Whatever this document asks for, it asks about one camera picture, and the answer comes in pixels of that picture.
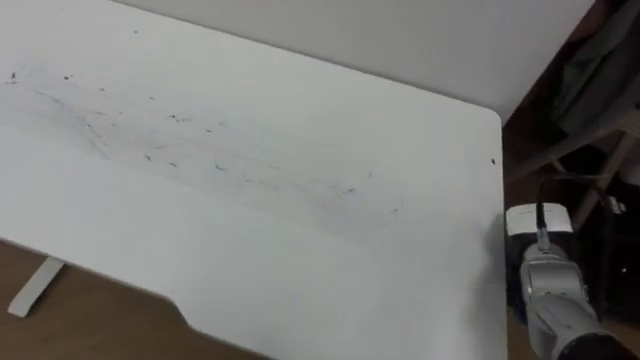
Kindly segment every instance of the white wall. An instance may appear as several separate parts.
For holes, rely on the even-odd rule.
[[[593,0],[121,0],[489,107],[505,122]]]

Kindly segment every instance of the white metal leg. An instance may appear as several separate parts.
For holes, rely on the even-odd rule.
[[[51,280],[58,274],[64,266],[64,262],[47,257],[38,270],[31,276],[29,281],[22,287],[16,297],[9,304],[9,314],[25,317],[29,313],[31,306],[38,300],[42,292],[49,286]]]

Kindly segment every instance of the white tabletop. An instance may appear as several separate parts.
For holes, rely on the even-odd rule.
[[[506,359],[493,112],[108,1],[3,5],[0,236],[273,358]]]

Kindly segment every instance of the black cable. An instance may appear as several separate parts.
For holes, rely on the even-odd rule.
[[[613,253],[613,239],[609,239],[612,234],[612,224],[613,224],[613,208],[611,207],[611,202],[607,194],[604,190],[595,184],[594,179],[598,177],[594,177],[591,175],[581,175],[574,173],[564,173],[557,175],[550,175],[542,179],[540,182],[540,187],[538,188],[538,201],[536,202],[536,227],[539,233],[546,232],[547,223],[544,215],[544,192],[546,188],[546,184],[549,181],[558,181],[558,180],[571,180],[581,184],[584,184],[589,187],[589,189],[596,192],[598,197],[600,198],[600,203],[602,204],[605,212],[605,223],[602,230],[602,257],[600,258],[599,264],[599,276],[598,276],[598,296],[597,301],[594,301],[594,310],[598,316],[598,320],[602,321],[602,314],[605,306],[605,296],[606,296],[606,288],[607,288],[607,279],[609,276],[609,268],[611,256]]]

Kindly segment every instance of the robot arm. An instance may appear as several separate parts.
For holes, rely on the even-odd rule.
[[[519,290],[516,303],[525,308],[534,352],[544,360],[637,360],[601,326],[580,268],[558,245],[563,237],[572,236],[566,209],[547,204],[545,214],[548,231],[540,234],[534,204],[507,211],[507,257],[511,269],[518,269],[508,282]]]

